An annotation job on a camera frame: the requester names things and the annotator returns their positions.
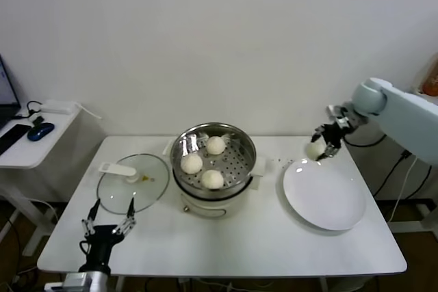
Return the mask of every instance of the table leg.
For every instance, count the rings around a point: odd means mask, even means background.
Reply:
[[[3,186],[0,184],[0,194],[5,196],[27,219],[33,222],[37,227],[40,227],[44,233],[49,235],[53,231],[54,225],[50,220],[48,220],[32,202],[26,199],[16,186],[12,184]]]
[[[373,276],[355,276],[342,278],[329,292],[353,292],[361,289]]]
[[[124,284],[125,284],[125,277],[124,276],[117,277],[116,292],[123,292]]]
[[[35,232],[23,250],[23,256],[31,256],[38,247],[41,239],[44,236],[50,235],[55,227],[50,220],[50,209],[47,211],[47,215],[44,215],[12,184],[8,186],[0,184],[0,194],[36,225]]]
[[[320,277],[321,292],[329,292],[329,286],[327,285],[327,279]]]
[[[15,219],[18,217],[19,214],[20,211],[15,210],[14,213],[9,217],[9,222],[6,222],[5,226],[3,226],[3,228],[0,231],[0,242],[3,241],[6,234],[9,232],[9,229],[11,228],[10,222],[14,223]]]

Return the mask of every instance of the white table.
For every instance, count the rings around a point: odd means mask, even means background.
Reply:
[[[46,122],[51,122],[55,125],[55,129],[37,142],[31,142],[27,139],[26,135],[24,135],[7,151],[0,155],[0,169],[26,170],[40,165],[79,112],[80,108],[75,108],[75,111],[71,114],[41,113]],[[12,120],[0,130],[0,136],[9,131],[15,124],[32,125],[28,119]],[[37,226],[35,233],[23,250],[24,256],[31,256],[41,238],[50,235],[53,231],[54,225],[49,220],[51,213],[48,212],[47,215],[44,215],[28,201],[20,191],[19,182],[1,181],[0,194],[16,207],[16,211],[10,218],[12,222],[18,216],[18,213],[21,212]],[[9,223],[3,227],[3,230],[0,232],[0,240],[1,237],[8,232],[9,228]]]
[[[102,161],[136,153],[162,156],[169,137],[107,137],[84,174],[40,258],[45,271],[77,271],[84,263],[78,243],[81,219],[96,201]],[[113,249],[115,276],[305,277],[369,276],[402,272],[406,261],[350,154],[335,160],[365,194],[364,218],[352,230],[336,233],[311,227],[288,205],[282,192],[284,169],[304,157],[308,137],[254,137],[257,153],[269,158],[258,190],[233,217],[203,219],[182,211],[173,178],[149,209],[136,214],[137,225]],[[96,224],[117,224],[123,217],[100,208]]]

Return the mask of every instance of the white plate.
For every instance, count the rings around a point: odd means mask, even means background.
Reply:
[[[294,162],[285,172],[283,188],[295,211],[320,228],[348,230],[365,213],[360,186],[332,159]]]

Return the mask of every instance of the lid handle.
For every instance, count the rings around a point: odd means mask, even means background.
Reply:
[[[135,168],[127,167],[125,165],[110,163],[110,162],[103,162],[99,167],[99,172],[103,172],[105,174],[117,174],[119,176],[125,176],[126,181],[128,183],[134,183],[140,177],[140,175],[138,174]]]

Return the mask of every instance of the steamed bun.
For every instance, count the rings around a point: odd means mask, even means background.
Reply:
[[[186,174],[196,174],[203,168],[203,160],[197,154],[191,153],[181,160],[181,169]]]
[[[306,155],[310,160],[316,161],[316,159],[325,152],[326,143],[323,138],[318,139],[314,143],[308,143],[306,145]]]
[[[225,150],[225,147],[224,140],[218,136],[210,137],[206,143],[207,152],[211,155],[219,155]]]
[[[208,189],[220,189],[224,186],[224,177],[217,170],[207,170],[201,177],[201,185]]]

